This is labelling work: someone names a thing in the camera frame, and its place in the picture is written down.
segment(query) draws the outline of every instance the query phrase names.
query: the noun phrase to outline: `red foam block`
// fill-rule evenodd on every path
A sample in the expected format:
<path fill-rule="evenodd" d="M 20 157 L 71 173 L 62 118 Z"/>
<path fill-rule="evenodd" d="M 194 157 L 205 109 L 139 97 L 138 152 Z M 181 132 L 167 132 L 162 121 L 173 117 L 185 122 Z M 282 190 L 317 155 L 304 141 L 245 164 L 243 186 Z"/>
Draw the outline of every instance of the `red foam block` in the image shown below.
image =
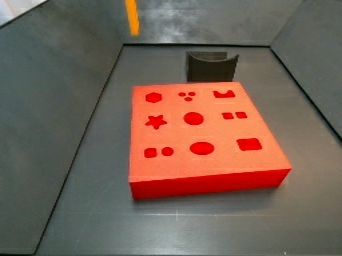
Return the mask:
<path fill-rule="evenodd" d="M 277 187 L 290 170 L 241 83 L 134 88 L 135 199 Z"/>

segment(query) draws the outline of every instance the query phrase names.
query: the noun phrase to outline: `orange object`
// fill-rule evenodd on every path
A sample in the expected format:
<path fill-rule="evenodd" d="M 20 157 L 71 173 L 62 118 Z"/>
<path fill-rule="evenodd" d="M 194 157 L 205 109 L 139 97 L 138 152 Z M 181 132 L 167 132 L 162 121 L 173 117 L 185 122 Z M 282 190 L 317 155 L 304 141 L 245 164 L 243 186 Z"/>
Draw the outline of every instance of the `orange object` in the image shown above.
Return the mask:
<path fill-rule="evenodd" d="M 138 15 L 138 7 L 137 7 L 137 0 L 126 0 L 126 8 L 127 8 L 127 17 L 130 22 L 131 28 L 131 35 L 139 35 L 139 15 Z"/>
<path fill-rule="evenodd" d="M 237 82 L 137 86 L 135 199 L 277 187 L 290 162 Z"/>

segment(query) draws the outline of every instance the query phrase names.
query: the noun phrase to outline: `circular hole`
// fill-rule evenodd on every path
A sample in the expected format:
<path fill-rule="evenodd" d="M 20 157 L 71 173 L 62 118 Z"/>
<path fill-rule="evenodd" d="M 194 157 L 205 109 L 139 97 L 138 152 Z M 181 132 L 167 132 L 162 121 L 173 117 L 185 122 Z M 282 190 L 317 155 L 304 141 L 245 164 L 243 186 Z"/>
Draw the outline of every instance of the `circular hole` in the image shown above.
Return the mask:
<path fill-rule="evenodd" d="M 173 155 L 174 155 L 174 149 L 170 148 L 170 147 L 165 147 L 165 148 L 162 149 L 162 154 L 163 154 L 165 156 L 173 156 Z"/>
<path fill-rule="evenodd" d="M 190 146 L 190 151 L 197 155 L 209 155 L 214 151 L 214 145 L 209 142 L 197 142 Z"/>
<path fill-rule="evenodd" d="M 189 112 L 185 115 L 185 121 L 190 125 L 199 125 L 203 123 L 205 118 L 203 115 L 201 115 L 198 112 Z"/>

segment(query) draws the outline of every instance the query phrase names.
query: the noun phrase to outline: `black object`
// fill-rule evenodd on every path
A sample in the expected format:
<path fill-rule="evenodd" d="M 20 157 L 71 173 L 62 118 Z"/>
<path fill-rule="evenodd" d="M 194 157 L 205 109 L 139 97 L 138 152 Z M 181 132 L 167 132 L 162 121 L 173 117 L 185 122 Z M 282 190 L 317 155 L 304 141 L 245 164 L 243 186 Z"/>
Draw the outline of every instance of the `black object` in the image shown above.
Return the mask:
<path fill-rule="evenodd" d="M 226 52 L 187 52 L 189 82 L 231 82 L 239 55 L 227 59 Z"/>

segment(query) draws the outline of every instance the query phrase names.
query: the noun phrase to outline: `red block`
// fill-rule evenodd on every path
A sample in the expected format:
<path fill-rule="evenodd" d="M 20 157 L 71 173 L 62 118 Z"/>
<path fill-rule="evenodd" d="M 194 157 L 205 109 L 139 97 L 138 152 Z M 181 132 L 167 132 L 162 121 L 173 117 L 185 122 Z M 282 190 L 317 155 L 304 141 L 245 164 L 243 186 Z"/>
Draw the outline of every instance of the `red block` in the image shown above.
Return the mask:
<path fill-rule="evenodd" d="M 277 187 L 290 170 L 239 83 L 134 88 L 130 185 L 135 199 Z"/>

